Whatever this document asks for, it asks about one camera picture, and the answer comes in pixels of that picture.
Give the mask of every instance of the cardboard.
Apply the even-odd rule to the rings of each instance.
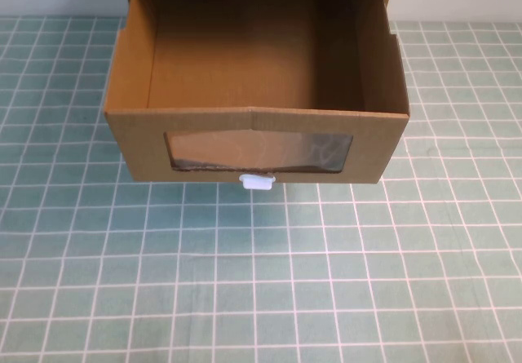
[[[409,119],[386,1],[130,0],[105,115],[133,177],[377,182]]]

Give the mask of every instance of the window cutout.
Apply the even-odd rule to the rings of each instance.
[[[177,171],[340,173],[352,136],[275,131],[168,132]]]

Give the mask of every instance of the cardboard box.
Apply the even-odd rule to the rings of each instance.
[[[387,0],[130,0],[105,115],[136,180],[376,183],[409,105]]]

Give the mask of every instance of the white plastic handle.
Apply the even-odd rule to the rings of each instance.
[[[243,183],[243,188],[249,190],[270,190],[272,184],[276,182],[276,177],[263,177],[261,175],[244,174],[239,177]]]

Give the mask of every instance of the grid pattern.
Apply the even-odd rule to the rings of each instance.
[[[522,361],[519,24],[395,22],[377,185],[137,184],[114,18],[0,18],[0,361]]]

